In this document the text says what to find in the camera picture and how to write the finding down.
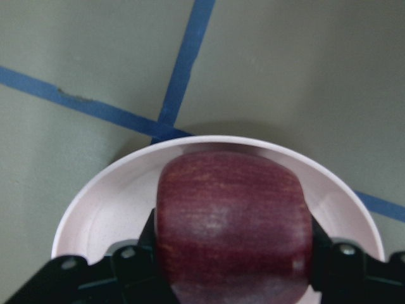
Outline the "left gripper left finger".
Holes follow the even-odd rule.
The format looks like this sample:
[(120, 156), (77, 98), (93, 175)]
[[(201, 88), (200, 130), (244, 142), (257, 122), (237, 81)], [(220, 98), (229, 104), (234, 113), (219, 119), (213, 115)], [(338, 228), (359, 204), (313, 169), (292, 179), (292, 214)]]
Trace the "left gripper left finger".
[(45, 263), (7, 303), (176, 303), (156, 258), (154, 214), (135, 241), (113, 244), (90, 264), (78, 255)]

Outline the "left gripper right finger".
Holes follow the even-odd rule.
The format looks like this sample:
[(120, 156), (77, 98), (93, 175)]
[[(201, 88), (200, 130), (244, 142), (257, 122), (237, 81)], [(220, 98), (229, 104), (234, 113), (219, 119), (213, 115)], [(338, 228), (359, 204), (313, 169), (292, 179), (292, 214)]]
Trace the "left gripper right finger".
[(382, 262), (350, 239), (330, 237), (313, 217), (310, 286), (321, 303), (404, 303), (404, 252)]

